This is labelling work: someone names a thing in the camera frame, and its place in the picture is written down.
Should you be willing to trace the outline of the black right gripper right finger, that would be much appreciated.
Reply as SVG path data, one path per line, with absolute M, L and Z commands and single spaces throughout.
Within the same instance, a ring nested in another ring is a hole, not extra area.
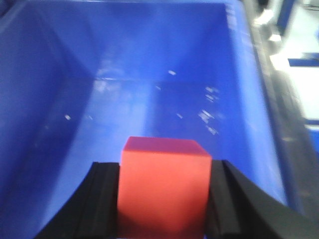
M 227 160 L 213 160 L 208 239 L 317 239 L 319 228 L 272 198 Z

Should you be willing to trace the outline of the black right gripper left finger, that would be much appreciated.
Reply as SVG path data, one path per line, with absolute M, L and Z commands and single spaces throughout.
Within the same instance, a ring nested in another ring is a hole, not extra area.
M 94 162 L 37 239 L 115 239 L 119 164 Z

